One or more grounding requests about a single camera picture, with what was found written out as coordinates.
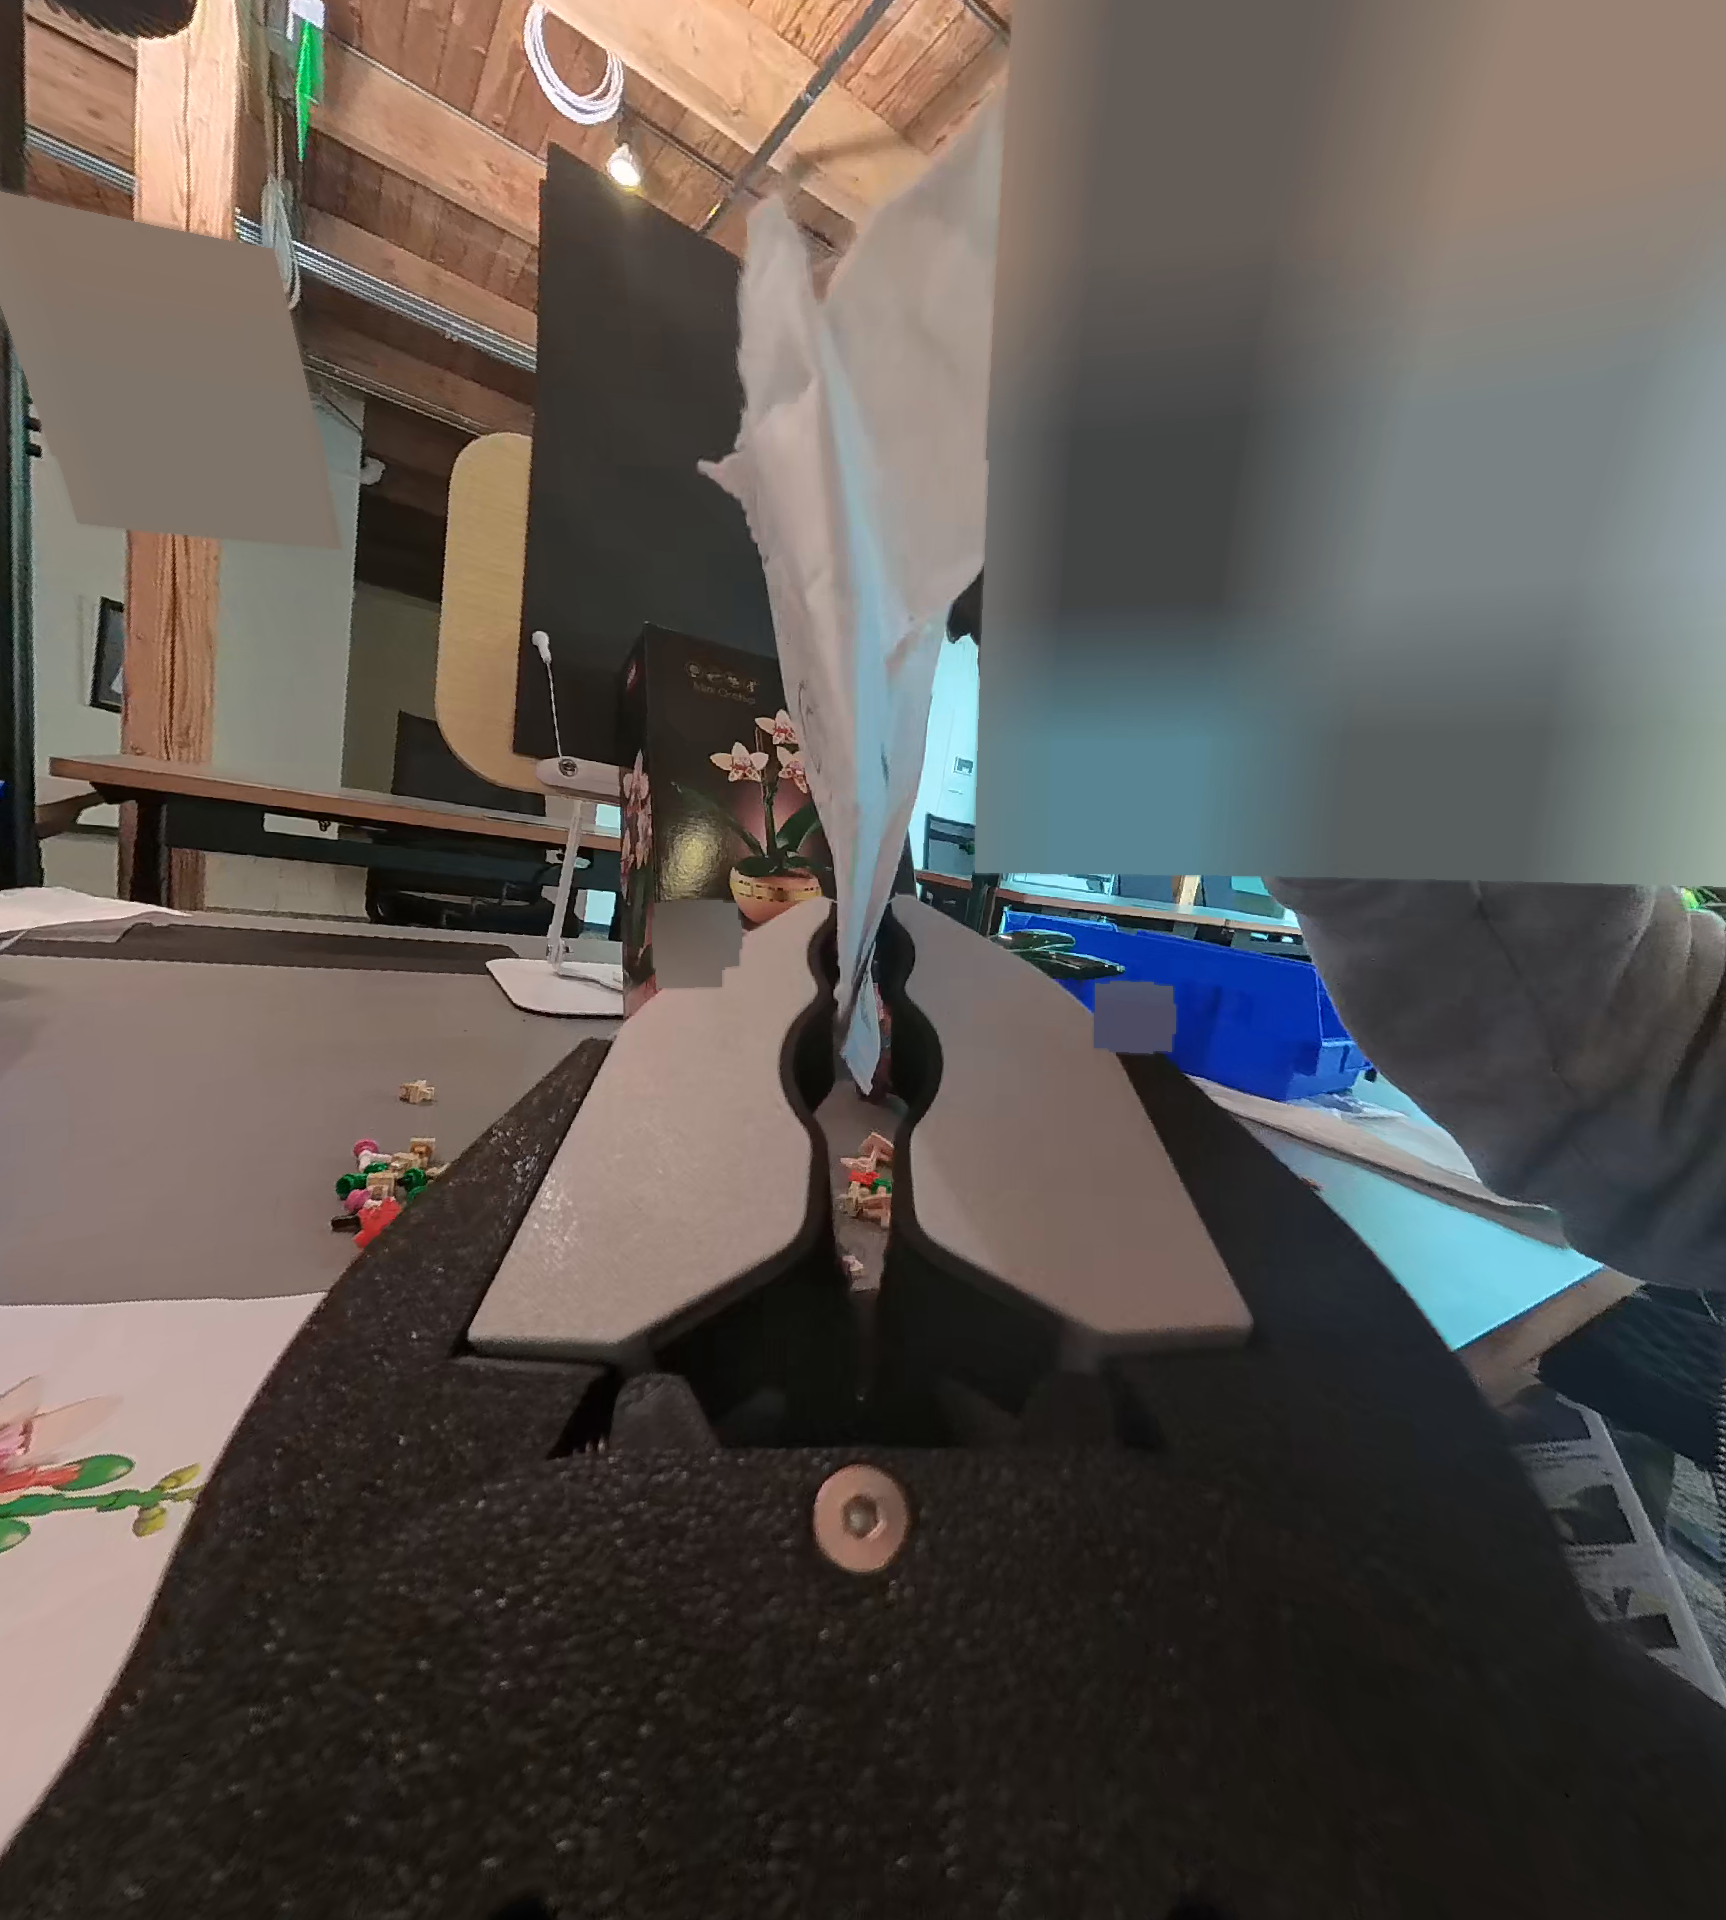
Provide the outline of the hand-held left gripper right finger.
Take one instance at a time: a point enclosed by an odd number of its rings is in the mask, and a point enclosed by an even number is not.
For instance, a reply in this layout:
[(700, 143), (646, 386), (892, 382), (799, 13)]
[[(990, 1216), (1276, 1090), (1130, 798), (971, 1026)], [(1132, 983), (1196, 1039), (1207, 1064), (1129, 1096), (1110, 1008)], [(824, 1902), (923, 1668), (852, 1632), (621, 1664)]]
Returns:
[(1092, 1012), (910, 897), (878, 937), (896, 1141), (875, 1375), (1021, 1413), (1054, 1376), (1232, 1350), (1254, 1317)]

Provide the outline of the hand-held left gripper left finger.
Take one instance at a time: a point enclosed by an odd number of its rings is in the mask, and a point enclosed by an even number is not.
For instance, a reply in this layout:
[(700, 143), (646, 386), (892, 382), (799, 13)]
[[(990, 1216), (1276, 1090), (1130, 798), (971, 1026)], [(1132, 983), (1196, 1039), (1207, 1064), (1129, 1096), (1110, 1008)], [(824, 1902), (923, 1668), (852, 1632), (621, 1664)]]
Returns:
[(677, 1376), (711, 1419), (861, 1398), (835, 1239), (832, 904), (744, 937), (718, 989), (664, 989), (610, 1043), (467, 1332), (476, 1359)]

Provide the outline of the white paper bag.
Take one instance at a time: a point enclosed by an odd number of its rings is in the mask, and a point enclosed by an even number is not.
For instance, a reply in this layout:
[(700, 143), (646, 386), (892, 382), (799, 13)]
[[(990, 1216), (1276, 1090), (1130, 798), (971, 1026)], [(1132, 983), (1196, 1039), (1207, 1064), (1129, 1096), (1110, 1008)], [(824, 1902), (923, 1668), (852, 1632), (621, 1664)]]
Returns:
[(738, 288), (740, 504), (836, 883), (836, 1043), (883, 1056), (876, 937), (916, 809), (948, 615), (986, 561), (1006, 96), (861, 228), (824, 290), (768, 200)]

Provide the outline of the white desk lamp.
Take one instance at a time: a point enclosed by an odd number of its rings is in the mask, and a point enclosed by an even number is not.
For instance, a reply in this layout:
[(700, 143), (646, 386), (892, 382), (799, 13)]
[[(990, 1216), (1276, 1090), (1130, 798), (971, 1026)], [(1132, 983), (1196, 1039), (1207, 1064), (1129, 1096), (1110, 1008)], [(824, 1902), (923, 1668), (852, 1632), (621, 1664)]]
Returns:
[(548, 632), (534, 630), (530, 644), (545, 670), (554, 746), (539, 761), (536, 777), (550, 793), (568, 797), (571, 812), (563, 828), (559, 879), (550, 895), (550, 923), (540, 953), (492, 959), (487, 971), (492, 984), (520, 1014), (559, 1022), (622, 1020), (629, 998), (622, 963), (576, 959), (574, 940), (568, 935), (585, 841), (595, 835), (601, 809), (621, 807), (622, 774), (612, 765), (568, 753), (552, 641)]

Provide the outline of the grey desk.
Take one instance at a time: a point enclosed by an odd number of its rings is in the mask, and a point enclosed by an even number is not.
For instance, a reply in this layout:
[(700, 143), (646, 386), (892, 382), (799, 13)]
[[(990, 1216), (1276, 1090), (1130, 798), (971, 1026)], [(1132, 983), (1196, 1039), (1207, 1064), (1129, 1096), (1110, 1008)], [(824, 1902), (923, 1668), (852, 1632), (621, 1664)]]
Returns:
[[(510, 1010), (480, 943), (406, 972), (211, 963), (194, 955), (211, 935), (143, 924), (0, 959), (0, 1307), (326, 1290), (351, 1255), (316, 1182), (335, 1136), (383, 1116), (391, 1071), (436, 1071), (446, 1149), (539, 1082), (543, 1020)], [(1403, 1265), (1339, 1215), (1347, 1164), (1311, 1192), (1168, 1058), (1122, 1063), (1252, 1314), (1237, 1348), (1289, 1350), (1303, 1305), (1323, 1366), (1367, 1375), (1347, 1343), (1370, 1275)], [(515, 1226), (491, 1228), (489, 1280), (467, 1284), (467, 1353), (540, 1191), (495, 1175), (504, 1189)]]

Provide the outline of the black orchid print box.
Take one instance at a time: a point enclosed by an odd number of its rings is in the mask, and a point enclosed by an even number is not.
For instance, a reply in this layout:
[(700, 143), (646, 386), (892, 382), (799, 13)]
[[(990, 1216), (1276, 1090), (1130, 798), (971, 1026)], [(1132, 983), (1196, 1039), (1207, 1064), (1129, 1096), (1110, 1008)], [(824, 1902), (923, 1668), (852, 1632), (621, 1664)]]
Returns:
[(780, 662), (643, 629), (618, 688), (618, 924), (624, 1016), (680, 978), (674, 903), (729, 903), (743, 931), (836, 897)]

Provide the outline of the wooden table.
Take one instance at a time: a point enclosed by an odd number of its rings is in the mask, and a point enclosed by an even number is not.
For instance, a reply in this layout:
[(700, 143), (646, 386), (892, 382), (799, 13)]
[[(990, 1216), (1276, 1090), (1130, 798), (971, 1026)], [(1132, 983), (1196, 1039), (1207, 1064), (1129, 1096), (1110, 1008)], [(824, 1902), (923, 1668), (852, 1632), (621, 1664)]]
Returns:
[(252, 781), (216, 767), (148, 757), (55, 757), (50, 774), (134, 811), (126, 900), (175, 906), (180, 855), (356, 869), (427, 895), (484, 886), (536, 897), (622, 893), (621, 839), (595, 824), (377, 793)]

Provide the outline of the rounded wooden panel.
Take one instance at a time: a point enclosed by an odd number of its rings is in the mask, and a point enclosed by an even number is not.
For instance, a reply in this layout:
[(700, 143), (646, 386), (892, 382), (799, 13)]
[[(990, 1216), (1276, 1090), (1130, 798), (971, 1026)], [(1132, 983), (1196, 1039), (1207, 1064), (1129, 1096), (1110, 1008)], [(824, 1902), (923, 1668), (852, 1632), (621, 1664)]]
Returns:
[(451, 753), (497, 789), (539, 798), (539, 765), (515, 749), (534, 444), (467, 444), (446, 495), (435, 711)]

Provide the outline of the white paper sheet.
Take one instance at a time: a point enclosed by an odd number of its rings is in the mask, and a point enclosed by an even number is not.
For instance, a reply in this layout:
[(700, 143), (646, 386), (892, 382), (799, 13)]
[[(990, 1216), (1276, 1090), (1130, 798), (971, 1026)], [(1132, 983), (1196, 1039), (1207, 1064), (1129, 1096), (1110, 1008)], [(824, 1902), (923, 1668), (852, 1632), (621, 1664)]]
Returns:
[(17, 886), (0, 891), (0, 943), (50, 931), (87, 926), (165, 924), (187, 921), (177, 908), (96, 897), (63, 886)]

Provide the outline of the printed magazine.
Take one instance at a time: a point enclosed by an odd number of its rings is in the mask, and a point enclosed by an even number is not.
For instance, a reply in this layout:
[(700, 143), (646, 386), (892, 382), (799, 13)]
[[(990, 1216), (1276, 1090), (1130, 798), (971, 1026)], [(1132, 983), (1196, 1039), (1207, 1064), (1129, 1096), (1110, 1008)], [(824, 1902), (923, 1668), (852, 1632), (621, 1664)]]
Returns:
[(1726, 1679), (1604, 1420), (1538, 1391), (1507, 1427), (1596, 1620), (1726, 1711)]

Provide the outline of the black upright panel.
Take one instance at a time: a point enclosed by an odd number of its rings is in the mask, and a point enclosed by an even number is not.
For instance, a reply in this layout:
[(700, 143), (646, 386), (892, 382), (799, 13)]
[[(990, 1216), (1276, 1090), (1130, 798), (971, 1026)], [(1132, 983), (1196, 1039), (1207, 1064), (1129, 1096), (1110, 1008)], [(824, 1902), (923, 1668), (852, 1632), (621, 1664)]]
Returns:
[(779, 656), (743, 507), (740, 261), (564, 146), (539, 203), (515, 749), (612, 762), (645, 629)]

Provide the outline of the white orchid instruction booklet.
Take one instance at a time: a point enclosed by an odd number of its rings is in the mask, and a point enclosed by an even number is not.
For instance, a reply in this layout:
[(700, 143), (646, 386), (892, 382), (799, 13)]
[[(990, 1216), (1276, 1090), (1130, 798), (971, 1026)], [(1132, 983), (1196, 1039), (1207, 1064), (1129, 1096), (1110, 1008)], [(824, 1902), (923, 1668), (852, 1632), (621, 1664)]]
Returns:
[(0, 1853), (87, 1734), (319, 1294), (0, 1307)]

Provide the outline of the black metal pole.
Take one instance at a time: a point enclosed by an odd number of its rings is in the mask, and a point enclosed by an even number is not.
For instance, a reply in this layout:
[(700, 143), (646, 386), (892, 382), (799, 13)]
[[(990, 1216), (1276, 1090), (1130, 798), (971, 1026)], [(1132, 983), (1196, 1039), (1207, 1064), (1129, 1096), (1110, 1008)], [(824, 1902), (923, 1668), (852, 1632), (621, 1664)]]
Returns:
[[(23, 195), (26, 13), (0, 3), (0, 190)], [(0, 303), (0, 893), (45, 881), (39, 835), (29, 386)]]

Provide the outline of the wooden post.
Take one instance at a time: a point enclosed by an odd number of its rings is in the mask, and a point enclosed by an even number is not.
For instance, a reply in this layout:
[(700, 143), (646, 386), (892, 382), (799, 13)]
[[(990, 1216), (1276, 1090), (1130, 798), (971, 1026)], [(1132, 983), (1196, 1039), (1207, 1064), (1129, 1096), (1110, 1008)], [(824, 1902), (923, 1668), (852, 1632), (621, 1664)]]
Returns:
[[(199, 3), (177, 39), (143, 41), (133, 86), (133, 215), (148, 227), (236, 239), (247, 49), (241, 5)], [(122, 753), (209, 762), (214, 739), (223, 546), (175, 534), (126, 540)], [(168, 850), (156, 817), (125, 807), (126, 893), (205, 906), (205, 855)]]

